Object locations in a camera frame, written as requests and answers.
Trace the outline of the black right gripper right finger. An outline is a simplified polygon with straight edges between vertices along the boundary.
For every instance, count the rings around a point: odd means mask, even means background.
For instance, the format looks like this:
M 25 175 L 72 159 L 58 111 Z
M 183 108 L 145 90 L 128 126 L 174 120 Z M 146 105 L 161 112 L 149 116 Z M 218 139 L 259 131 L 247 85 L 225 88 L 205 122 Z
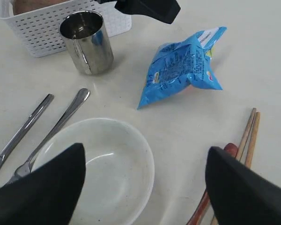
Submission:
M 281 188 L 219 147 L 207 155 L 205 182 L 220 225 L 281 225 Z

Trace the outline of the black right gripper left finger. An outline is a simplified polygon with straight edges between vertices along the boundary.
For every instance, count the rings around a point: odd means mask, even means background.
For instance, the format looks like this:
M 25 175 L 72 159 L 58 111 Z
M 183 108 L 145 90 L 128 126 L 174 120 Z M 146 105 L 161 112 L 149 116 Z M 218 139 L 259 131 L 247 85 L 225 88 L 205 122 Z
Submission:
M 84 146 L 75 143 L 24 178 L 0 188 L 0 225 L 69 224 L 85 174 Z

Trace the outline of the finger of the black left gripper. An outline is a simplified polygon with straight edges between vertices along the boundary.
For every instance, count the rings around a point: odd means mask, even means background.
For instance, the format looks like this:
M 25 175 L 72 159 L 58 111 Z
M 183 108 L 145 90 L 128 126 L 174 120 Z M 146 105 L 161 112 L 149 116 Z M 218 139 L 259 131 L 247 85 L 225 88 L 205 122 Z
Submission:
M 118 0 L 115 8 L 127 15 L 144 15 L 172 24 L 180 11 L 176 0 Z

